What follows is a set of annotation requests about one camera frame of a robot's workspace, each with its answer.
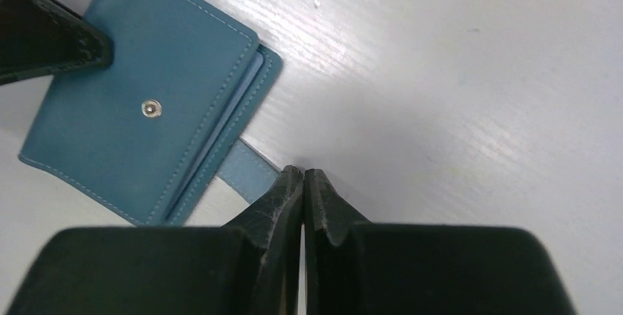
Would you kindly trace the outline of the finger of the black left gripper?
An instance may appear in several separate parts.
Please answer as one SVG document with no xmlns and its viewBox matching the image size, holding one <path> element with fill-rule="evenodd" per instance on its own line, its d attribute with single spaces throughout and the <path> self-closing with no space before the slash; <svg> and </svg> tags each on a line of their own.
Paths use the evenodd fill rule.
<svg viewBox="0 0 623 315">
<path fill-rule="evenodd" d="M 1 0 L 1 84 L 107 67 L 113 43 L 57 0 Z"/>
</svg>

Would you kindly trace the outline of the teal leather card holder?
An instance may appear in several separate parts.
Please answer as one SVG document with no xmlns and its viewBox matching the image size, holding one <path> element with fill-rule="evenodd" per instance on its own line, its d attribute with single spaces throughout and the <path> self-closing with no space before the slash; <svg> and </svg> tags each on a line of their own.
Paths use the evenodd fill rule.
<svg viewBox="0 0 623 315">
<path fill-rule="evenodd" d="M 204 0 L 92 0 L 103 70 L 55 76 L 18 155 L 135 225 L 182 225 L 224 162 L 274 171 L 239 140 L 281 72 L 257 33 Z"/>
</svg>

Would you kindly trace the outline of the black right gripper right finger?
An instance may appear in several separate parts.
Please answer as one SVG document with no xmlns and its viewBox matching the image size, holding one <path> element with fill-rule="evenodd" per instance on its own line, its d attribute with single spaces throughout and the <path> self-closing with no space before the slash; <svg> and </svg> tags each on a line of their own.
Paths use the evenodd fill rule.
<svg viewBox="0 0 623 315">
<path fill-rule="evenodd" d="M 350 231 L 369 220 L 335 190 L 321 169 L 303 180 L 306 313 L 352 314 L 361 292 L 356 247 Z"/>
</svg>

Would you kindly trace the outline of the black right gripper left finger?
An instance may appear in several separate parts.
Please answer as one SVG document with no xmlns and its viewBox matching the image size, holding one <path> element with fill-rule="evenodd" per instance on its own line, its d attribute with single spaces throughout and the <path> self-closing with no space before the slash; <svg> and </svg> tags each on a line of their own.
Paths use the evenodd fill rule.
<svg viewBox="0 0 623 315">
<path fill-rule="evenodd" d="M 296 314 L 303 224 L 303 173 L 288 165 L 226 227 L 243 232 L 234 277 L 234 314 Z"/>
</svg>

